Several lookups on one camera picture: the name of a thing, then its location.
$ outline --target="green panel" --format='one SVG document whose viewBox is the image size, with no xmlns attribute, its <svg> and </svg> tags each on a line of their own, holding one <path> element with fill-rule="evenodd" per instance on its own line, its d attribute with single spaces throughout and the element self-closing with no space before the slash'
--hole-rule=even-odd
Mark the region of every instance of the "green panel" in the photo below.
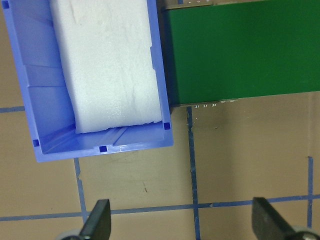
<svg viewBox="0 0 320 240">
<path fill-rule="evenodd" d="M 320 0 L 190 7 L 164 17 L 173 105 L 320 90 Z"/>
</svg>

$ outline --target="metal bolt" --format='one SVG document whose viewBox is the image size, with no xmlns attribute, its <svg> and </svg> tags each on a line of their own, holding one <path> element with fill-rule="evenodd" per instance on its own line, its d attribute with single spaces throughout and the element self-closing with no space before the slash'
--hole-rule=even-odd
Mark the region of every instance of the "metal bolt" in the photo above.
<svg viewBox="0 0 320 240">
<path fill-rule="evenodd" d="M 303 234 L 302 239 L 304 239 L 304 240 L 317 240 L 316 236 L 311 233 Z"/>
</svg>

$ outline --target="black object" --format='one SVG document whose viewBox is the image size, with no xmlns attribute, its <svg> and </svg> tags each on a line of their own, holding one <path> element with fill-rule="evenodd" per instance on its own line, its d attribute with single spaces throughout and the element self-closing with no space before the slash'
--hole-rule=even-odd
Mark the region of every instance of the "black object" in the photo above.
<svg viewBox="0 0 320 240">
<path fill-rule="evenodd" d="M 110 202 L 108 199 L 104 199 L 96 202 L 79 236 L 67 236 L 62 240 L 108 240 L 110 233 Z"/>
<path fill-rule="evenodd" d="M 320 240 L 311 229 L 296 231 L 263 197 L 254 197 L 252 229 L 258 240 Z"/>
</svg>

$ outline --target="blue plastic bin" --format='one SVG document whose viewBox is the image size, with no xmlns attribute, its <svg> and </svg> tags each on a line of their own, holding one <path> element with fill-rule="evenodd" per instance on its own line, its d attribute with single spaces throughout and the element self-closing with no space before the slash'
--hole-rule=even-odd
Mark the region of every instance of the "blue plastic bin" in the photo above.
<svg viewBox="0 0 320 240">
<path fill-rule="evenodd" d="M 38 162 L 173 145 L 156 0 L 146 0 L 162 121 L 75 133 L 49 0 L 1 0 Z"/>
</svg>

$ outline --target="green board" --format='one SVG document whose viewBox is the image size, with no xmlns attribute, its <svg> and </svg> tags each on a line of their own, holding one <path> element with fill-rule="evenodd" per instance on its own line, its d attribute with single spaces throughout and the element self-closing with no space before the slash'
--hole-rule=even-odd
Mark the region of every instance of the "green board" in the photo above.
<svg viewBox="0 0 320 240">
<path fill-rule="evenodd" d="M 320 91 L 320 0 L 167 10 L 172 105 Z"/>
</svg>

